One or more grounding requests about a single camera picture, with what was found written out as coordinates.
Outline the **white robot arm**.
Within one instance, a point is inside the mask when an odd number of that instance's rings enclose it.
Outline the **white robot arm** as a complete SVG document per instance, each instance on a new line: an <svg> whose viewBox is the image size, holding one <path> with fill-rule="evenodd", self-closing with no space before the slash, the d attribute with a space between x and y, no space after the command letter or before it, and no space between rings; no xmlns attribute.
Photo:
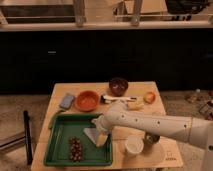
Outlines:
<svg viewBox="0 0 213 171"><path fill-rule="evenodd" d="M204 150L201 171L213 171L213 121L185 116L143 114L117 101L93 121L99 133L108 135L115 126L142 130Z"/></svg>

